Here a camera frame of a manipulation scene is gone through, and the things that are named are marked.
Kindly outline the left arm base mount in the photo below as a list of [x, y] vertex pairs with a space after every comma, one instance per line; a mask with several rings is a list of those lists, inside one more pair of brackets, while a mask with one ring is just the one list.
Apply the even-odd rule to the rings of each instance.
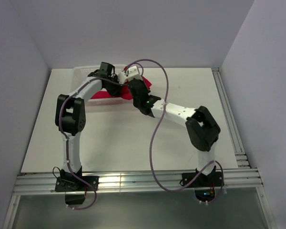
[[98, 176], [81, 177], [74, 176], [58, 177], [54, 191], [65, 194], [65, 203], [76, 207], [82, 206], [89, 191], [97, 191], [99, 184]]

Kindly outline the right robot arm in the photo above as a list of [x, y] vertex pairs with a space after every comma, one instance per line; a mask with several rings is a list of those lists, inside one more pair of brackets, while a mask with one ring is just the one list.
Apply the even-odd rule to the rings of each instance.
[[219, 162], [215, 161], [211, 151], [218, 140], [221, 129], [209, 110], [188, 108], [172, 103], [150, 94], [144, 81], [133, 79], [127, 85], [133, 105], [142, 114], [160, 121], [167, 119], [186, 128], [190, 142], [198, 150], [198, 166], [192, 180], [183, 180], [183, 187], [222, 187], [224, 185], [223, 171], [216, 171]]

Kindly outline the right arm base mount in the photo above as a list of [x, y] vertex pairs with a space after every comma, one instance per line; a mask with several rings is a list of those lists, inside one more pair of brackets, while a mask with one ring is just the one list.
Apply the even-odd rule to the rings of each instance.
[[195, 181], [190, 184], [196, 175], [198, 175], [198, 170], [195, 172], [182, 173], [182, 179], [179, 184], [183, 187], [194, 188], [195, 197], [199, 201], [205, 204], [213, 201], [216, 198], [215, 189], [218, 187], [220, 188], [219, 190], [222, 191], [224, 188], [223, 173], [217, 171], [216, 167], [214, 167], [210, 174], [200, 174]]

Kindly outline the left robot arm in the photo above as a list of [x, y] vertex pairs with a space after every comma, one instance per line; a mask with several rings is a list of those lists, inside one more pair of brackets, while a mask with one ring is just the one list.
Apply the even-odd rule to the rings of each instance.
[[63, 137], [63, 166], [56, 181], [56, 192], [78, 191], [86, 187], [94, 189], [82, 176], [80, 160], [80, 136], [86, 125], [85, 103], [101, 89], [117, 91], [123, 84], [118, 82], [114, 65], [102, 62], [100, 68], [73, 92], [58, 96], [55, 124]]

